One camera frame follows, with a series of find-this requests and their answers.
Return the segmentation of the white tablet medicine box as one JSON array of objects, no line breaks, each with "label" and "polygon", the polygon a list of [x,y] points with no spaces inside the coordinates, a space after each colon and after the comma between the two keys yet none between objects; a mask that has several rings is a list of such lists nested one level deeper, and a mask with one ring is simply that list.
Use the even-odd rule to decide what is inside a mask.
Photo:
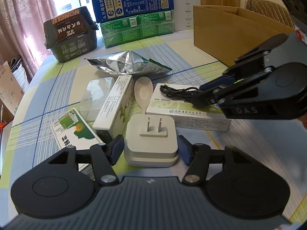
[{"label": "white tablet medicine box", "polygon": [[180,128],[228,131],[232,121],[227,119],[216,105],[209,105],[198,110],[186,101],[167,98],[160,91],[162,85],[162,83],[156,85],[146,114],[171,116],[175,121],[175,126]]}]

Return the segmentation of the green wrapped carton pack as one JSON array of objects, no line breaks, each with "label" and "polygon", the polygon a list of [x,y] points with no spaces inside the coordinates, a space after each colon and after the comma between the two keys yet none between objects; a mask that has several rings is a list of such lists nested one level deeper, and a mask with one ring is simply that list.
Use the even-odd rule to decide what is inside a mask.
[{"label": "green wrapped carton pack", "polygon": [[100,24],[106,48],[174,32],[173,10],[152,12]]}]

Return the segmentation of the white tall box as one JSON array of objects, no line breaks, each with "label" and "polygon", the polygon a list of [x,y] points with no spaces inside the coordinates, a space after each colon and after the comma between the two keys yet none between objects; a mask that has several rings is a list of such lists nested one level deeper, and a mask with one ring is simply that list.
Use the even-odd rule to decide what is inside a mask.
[{"label": "white tall box", "polygon": [[174,0],[175,31],[194,28],[193,6],[200,5],[201,0]]}]

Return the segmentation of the pink white paper envelope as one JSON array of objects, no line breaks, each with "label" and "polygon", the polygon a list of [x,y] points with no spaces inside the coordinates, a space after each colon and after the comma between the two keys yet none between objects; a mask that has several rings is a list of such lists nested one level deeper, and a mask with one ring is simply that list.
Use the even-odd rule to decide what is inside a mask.
[{"label": "pink white paper envelope", "polygon": [[23,90],[15,79],[8,62],[1,64],[0,98],[8,111],[15,116],[23,98]]}]

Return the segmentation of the clear plastic case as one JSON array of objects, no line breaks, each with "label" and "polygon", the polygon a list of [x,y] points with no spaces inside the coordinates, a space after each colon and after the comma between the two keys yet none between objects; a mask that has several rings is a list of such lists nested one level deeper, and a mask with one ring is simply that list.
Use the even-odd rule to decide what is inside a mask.
[{"label": "clear plastic case", "polygon": [[115,79],[112,77],[92,80],[88,83],[77,110],[87,122],[94,122],[104,105]]}]

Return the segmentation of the blue milk carton box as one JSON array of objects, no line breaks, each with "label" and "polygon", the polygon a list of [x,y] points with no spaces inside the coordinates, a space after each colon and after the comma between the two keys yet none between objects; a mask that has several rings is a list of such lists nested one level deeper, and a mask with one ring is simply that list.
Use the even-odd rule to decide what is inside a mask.
[{"label": "blue milk carton box", "polygon": [[92,0],[92,4],[98,23],[174,9],[174,0]]}]

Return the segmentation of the black Honglu food container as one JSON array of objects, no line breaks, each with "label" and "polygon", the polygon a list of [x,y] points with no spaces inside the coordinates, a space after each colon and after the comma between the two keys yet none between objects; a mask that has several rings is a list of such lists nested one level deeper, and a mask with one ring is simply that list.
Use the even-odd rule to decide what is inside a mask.
[{"label": "black Honglu food container", "polygon": [[45,21],[45,47],[60,63],[80,57],[97,48],[98,25],[86,6]]}]

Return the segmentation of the slim white green medicine box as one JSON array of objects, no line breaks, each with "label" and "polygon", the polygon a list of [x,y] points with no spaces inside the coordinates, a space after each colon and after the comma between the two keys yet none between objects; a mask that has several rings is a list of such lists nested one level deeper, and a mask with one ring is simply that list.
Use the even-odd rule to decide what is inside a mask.
[{"label": "slim white green medicine box", "polygon": [[118,76],[93,123],[93,129],[104,143],[110,143],[117,135],[123,133],[133,97],[133,76]]}]

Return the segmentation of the beige plastic spoon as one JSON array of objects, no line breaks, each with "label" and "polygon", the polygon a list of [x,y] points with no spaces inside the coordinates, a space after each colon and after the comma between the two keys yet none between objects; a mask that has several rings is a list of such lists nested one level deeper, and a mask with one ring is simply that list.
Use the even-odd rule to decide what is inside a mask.
[{"label": "beige plastic spoon", "polygon": [[146,114],[146,109],[149,106],[150,99],[153,95],[153,84],[148,77],[140,77],[134,86],[134,95],[137,104],[142,110],[142,114]]}]

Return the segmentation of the pink curtain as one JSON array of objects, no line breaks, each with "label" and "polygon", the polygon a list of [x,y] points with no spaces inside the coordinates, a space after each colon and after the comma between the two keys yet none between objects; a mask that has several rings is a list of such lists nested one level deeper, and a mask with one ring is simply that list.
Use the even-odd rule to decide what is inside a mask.
[{"label": "pink curtain", "polygon": [[53,0],[1,0],[1,63],[20,55],[32,79],[51,52],[43,23],[57,15]]}]

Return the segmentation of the silver green tea bag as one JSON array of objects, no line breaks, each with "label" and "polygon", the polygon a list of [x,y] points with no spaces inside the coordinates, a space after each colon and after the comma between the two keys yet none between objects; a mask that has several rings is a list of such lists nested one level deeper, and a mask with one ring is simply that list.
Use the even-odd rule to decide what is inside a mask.
[{"label": "silver green tea bag", "polygon": [[111,53],[96,58],[86,59],[90,66],[99,71],[118,77],[132,75],[135,77],[167,74],[172,69],[151,58],[146,59],[132,50]]}]

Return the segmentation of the white plug night light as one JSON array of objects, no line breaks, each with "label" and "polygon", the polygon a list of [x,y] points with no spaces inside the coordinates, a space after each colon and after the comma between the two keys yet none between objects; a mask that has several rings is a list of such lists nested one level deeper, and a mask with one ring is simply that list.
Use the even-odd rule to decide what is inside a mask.
[{"label": "white plug night light", "polygon": [[127,123],[124,158],[132,166],[166,168],[179,157],[170,116],[135,114]]}]

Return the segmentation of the quilted beige chair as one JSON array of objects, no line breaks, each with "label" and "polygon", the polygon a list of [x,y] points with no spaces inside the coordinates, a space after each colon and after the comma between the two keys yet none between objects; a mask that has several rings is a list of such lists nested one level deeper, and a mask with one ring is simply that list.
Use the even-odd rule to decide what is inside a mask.
[{"label": "quilted beige chair", "polygon": [[277,3],[266,0],[246,0],[245,9],[295,28],[295,24],[288,10]]}]

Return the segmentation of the brown cardboard box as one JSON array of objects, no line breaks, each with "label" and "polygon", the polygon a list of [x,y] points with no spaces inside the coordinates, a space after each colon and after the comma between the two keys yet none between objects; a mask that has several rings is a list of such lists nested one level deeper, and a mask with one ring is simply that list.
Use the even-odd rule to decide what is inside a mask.
[{"label": "brown cardboard box", "polygon": [[279,33],[294,28],[276,20],[231,6],[194,6],[194,45],[227,66],[251,49]]}]

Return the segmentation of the green white spray box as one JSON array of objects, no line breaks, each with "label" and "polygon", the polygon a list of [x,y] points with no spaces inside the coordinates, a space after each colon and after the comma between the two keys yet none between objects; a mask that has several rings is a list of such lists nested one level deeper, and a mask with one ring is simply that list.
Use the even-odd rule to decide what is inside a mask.
[{"label": "green white spray box", "polygon": [[66,112],[50,127],[60,150],[72,146],[77,150],[88,150],[95,144],[104,144],[76,108]]}]

